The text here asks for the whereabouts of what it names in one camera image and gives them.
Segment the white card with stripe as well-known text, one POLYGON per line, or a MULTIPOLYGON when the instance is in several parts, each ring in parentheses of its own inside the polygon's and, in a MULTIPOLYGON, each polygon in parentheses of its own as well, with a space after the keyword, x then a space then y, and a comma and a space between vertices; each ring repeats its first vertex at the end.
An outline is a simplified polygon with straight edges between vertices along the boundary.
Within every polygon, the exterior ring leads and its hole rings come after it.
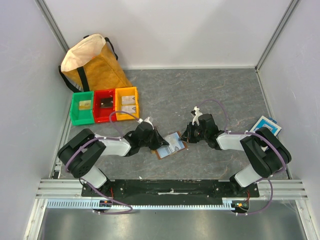
POLYGON ((180 151, 185 148, 182 141, 180 141, 180 136, 177 132, 171 133, 164 138, 168 143, 168 149, 171 153, 180 151))

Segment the brown leather card holder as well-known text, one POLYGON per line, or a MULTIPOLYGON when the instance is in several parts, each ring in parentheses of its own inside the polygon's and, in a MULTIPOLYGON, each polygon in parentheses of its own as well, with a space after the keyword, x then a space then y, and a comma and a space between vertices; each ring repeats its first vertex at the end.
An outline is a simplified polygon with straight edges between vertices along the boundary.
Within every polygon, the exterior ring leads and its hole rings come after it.
MULTIPOLYGON (((188 148, 187 144, 185 142, 183 142, 183 141, 181 141, 181 142, 184 145, 184 148, 182 150, 186 150, 188 148)), ((176 154, 176 153, 178 153, 178 152, 180 152, 182 150, 179 150, 179 151, 171 153, 170 150, 169 150, 169 146, 163 146, 163 147, 158 148, 157 150, 151 150, 151 153, 155 154, 157 156, 157 158, 159 160, 161 160, 161 159, 164 159, 166 157, 172 156, 172 155, 174 155, 174 154, 176 154)))

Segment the white VIP card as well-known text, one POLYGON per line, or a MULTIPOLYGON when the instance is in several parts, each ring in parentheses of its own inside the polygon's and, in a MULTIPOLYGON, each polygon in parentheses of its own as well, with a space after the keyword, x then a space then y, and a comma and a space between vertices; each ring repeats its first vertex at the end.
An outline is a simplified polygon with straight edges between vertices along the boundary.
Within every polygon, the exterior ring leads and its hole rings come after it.
POLYGON ((129 114, 136 114, 137 113, 137 107, 136 105, 122 105, 121 111, 127 112, 129 114))

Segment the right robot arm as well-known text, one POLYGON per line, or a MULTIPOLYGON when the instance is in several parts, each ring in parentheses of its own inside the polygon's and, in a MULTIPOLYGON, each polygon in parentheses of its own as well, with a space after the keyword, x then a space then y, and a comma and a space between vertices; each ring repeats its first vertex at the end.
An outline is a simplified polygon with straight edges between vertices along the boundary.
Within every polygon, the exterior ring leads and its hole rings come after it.
POLYGON ((229 191, 242 196, 247 187, 285 169, 292 156, 269 128, 262 126, 254 132, 232 133, 220 130, 211 114, 195 115, 180 136, 186 143, 205 141, 215 150, 243 151, 249 165, 230 177, 229 191))

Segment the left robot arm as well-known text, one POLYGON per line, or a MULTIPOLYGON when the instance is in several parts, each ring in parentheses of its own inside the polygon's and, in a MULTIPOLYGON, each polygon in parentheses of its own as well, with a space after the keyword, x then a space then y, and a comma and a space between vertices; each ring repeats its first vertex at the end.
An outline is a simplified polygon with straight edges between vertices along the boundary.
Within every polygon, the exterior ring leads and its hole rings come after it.
POLYGON ((110 184, 106 175, 96 167, 100 157, 130 157, 144 147, 156 151, 168 145, 151 122, 142 121, 135 130, 122 137, 102 136, 86 128, 67 142, 57 157, 67 172, 76 179, 84 180, 98 196, 103 197, 110 192, 110 184))

